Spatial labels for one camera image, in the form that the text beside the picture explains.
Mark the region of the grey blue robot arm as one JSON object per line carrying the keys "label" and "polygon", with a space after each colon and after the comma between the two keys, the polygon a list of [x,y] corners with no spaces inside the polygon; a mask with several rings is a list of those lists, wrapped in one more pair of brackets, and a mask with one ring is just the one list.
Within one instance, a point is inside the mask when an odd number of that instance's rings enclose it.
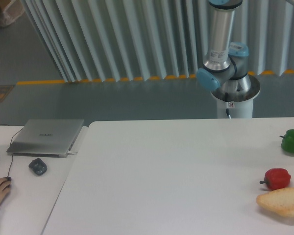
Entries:
{"label": "grey blue robot arm", "polygon": [[215,91],[230,80],[239,80],[247,75],[248,47],[238,43],[239,53],[230,53],[235,10],[241,0],[208,1],[211,17],[208,51],[203,67],[196,72],[198,82],[207,90]]}

